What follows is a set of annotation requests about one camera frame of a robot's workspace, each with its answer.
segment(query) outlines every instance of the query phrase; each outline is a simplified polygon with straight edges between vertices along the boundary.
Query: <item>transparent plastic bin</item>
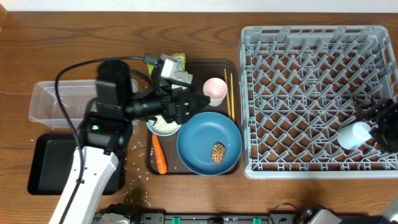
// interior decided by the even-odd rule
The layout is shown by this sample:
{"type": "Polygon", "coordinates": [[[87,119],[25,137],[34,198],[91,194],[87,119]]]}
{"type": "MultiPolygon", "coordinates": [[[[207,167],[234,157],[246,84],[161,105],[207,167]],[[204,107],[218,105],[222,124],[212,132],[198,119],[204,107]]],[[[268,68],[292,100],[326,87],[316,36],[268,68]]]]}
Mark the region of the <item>transparent plastic bin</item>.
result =
{"type": "Polygon", "coordinates": [[[386,28],[245,27],[238,52],[246,177],[398,178],[397,153],[381,151],[373,139],[352,151],[336,140],[356,119],[355,107],[397,102],[386,28]]]}
{"type": "MultiPolygon", "coordinates": [[[[55,96],[55,82],[38,82],[33,88],[30,101],[29,119],[51,128],[69,128],[55,96]]],[[[138,90],[138,83],[131,80],[133,92],[138,90]]],[[[87,102],[97,97],[95,80],[65,80],[59,82],[62,103],[77,128],[83,120],[87,102]]]]}

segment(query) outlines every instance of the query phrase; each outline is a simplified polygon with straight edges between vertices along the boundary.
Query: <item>wooden table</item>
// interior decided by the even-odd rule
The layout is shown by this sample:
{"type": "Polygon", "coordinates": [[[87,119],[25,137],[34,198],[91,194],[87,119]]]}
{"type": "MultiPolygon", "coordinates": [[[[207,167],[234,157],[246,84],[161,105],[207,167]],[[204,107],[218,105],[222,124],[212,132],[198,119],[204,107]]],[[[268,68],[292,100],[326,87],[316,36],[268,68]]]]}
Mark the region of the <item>wooden table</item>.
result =
{"type": "MultiPolygon", "coordinates": [[[[190,58],[228,59],[237,65],[236,46],[245,26],[340,24],[385,26],[398,52],[397,14],[10,12],[0,33],[0,222],[47,223],[59,200],[27,192],[37,137],[66,131],[29,121],[36,82],[54,80],[61,69],[84,60],[146,52],[185,52],[190,58]]],[[[131,65],[146,72],[142,62],[131,65]]],[[[71,71],[64,79],[95,75],[93,65],[71,71]]],[[[138,82],[143,89],[144,82],[138,82]]],[[[396,179],[249,180],[242,167],[229,176],[154,176],[146,174],[144,156],[139,156],[146,143],[145,123],[134,131],[129,148],[137,148],[128,154],[126,185],[102,197],[99,208],[121,202],[169,213],[267,213],[281,202],[291,202],[375,215],[397,193],[396,179]]]]}

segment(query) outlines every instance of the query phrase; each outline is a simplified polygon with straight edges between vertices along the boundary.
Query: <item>cup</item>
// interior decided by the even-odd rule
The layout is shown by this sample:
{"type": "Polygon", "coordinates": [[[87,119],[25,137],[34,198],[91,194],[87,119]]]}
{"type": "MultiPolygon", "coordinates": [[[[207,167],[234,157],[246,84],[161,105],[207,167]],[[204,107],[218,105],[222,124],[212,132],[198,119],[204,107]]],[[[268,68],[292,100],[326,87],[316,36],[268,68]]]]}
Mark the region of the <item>cup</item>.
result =
{"type": "Polygon", "coordinates": [[[337,141],[343,148],[353,150],[372,137],[369,133],[371,130],[367,123],[358,121],[340,128],[337,141]]]}
{"type": "Polygon", "coordinates": [[[210,97],[210,106],[219,106],[228,92],[228,86],[220,78],[211,78],[205,82],[203,92],[210,97]]]}

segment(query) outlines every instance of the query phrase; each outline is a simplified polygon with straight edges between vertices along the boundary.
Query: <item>carrot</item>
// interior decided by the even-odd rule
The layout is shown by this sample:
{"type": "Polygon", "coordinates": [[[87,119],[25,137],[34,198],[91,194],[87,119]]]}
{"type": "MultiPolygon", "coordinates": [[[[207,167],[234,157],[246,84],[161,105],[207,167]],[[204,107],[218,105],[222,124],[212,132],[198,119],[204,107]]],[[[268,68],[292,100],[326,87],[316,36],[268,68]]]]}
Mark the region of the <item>carrot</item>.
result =
{"type": "Polygon", "coordinates": [[[162,146],[156,134],[152,134],[152,144],[154,145],[157,170],[160,174],[167,173],[167,163],[164,157],[162,146]]]}

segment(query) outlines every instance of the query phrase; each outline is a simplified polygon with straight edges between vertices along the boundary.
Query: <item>black tray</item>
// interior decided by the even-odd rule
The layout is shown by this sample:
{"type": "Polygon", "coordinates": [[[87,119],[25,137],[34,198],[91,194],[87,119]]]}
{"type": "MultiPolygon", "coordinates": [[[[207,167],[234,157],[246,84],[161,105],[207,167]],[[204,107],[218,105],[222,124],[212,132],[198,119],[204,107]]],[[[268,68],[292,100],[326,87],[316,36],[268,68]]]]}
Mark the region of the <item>black tray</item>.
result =
{"type": "MultiPolygon", "coordinates": [[[[27,191],[31,195],[60,195],[67,183],[76,148],[71,134],[43,134],[36,141],[27,191]]],[[[122,165],[106,184],[103,195],[117,192],[124,183],[122,165]]]]}
{"type": "MultiPolygon", "coordinates": [[[[192,84],[196,86],[198,94],[203,94],[203,85],[209,78],[220,78],[225,80],[224,68],[226,69],[226,74],[228,77],[228,88],[229,88],[229,97],[231,97],[231,89],[230,89],[230,77],[231,73],[233,74],[234,78],[234,101],[235,101],[235,123],[240,124],[238,118],[240,118],[239,111],[239,88],[236,88],[238,85],[238,76],[236,74],[235,65],[228,61],[228,60],[191,60],[187,62],[185,70],[193,75],[192,84]]],[[[227,98],[224,99],[222,104],[219,106],[207,106],[204,111],[214,111],[217,113],[224,114],[228,116],[228,104],[226,101],[227,98]]],[[[168,171],[164,175],[197,175],[196,173],[192,172],[188,167],[184,165],[181,161],[180,157],[178,156],[177,152],[177,131],[172,136],[162,137],[159,136],[159,141],[162,145],[164,155],[167,161],[168,171]]],[[[148,130],[147,135],[147,149],[146,149],[146,166],[149,171],[153,174],[159,174],[157,171],[156,166],[156,159],[154,153],[151,155],[151,148],[152,148],[152,133],[148,130]]],[[[232,174],[236,171],[239,166],[239,161],[232,167],[229,171],[225,172],[223,175],[232,174]]]]}

